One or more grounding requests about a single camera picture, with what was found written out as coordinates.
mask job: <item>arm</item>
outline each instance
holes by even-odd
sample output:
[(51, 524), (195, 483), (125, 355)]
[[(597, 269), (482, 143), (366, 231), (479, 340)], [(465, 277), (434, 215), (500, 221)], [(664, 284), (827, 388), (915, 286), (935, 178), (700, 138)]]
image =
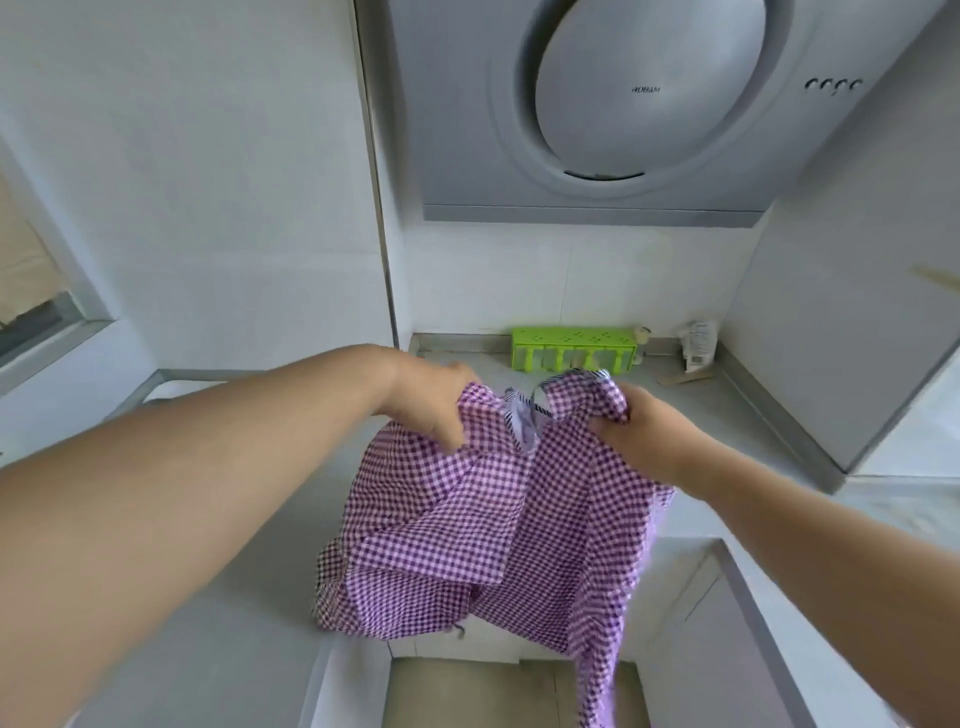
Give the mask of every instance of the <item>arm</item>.
[(0, 725), (59, 728), (353, 428), (463, 444), (473, 372), (362, 346), (137, 410), (0, 471)]
[(960, 558), (782, 477), (624, 387), (627, 425), (593, 431), (708, 503), (852, 667), (918, 728), (960, 722)]

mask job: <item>purple gingham shirt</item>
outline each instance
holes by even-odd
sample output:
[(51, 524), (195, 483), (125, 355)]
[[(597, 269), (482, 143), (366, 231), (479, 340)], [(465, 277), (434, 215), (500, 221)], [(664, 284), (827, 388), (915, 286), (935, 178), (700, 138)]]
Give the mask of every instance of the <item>purple gingham shirt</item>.
[(550, 410), (470, 384), (453, 455), (397, 423), (377, 433), (318, 558), (315, 615), (391, 640), (474, 614), (571, 656), (580, 725), (606, 728), (627, 601), (673, 489), (588, 432), (592, 416), (627, 419), (606, 372), (541, 388)]

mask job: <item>forearm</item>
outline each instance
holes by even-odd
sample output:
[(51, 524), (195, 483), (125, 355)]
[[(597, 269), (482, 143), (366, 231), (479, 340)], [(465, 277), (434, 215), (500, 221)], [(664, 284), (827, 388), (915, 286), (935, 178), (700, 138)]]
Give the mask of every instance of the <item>forearm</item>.
[(700, 492), (810, 622), (913, 724), (960, 719), (960, 559), (719, 446)]
[(0, 472), (0, 724), (68, 716), (373, 412), (390, 377), (388, 354), (338, 350), (142, 408)]

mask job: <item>green plastic rack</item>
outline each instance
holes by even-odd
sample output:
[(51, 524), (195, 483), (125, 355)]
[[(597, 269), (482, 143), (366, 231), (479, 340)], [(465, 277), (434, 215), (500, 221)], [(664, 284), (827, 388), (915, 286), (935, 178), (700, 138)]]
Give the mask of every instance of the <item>green plastic rack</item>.
[(612, 353), (614, 374), (628, 371), (636, 354), (634, 333), (629, 328), (522, 327), (514, 328), (511, 336), (511, 366), (522, 372), (534, 371), (537, 352), (540, 353), (538, 369), (550, 372), (577, 366), (573, 362), (579, 358), (578, 352), (585, 353), (579, 366), (596, 371), (600, 369), (598, 355)]

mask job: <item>hand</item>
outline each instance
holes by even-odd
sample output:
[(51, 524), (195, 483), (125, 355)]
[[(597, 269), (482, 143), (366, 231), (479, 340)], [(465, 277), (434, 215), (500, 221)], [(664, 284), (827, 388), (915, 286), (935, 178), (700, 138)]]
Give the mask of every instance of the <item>hand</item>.
[(645, 389), (631, 384), (620, 389), (630, 406), (630, 421), (619, 425), (594, 418), (590, 431), (639, 473), (705, 497), (710, 481), (706, 471), (724, 446)]
[(376, 414), (426, 435), (452, 454), (464, 444), (457, 400), (472, 381), (473, 370), (457, 361), (446, 366), (402, 352), (392, 352), (393, 378), (387, 397)]

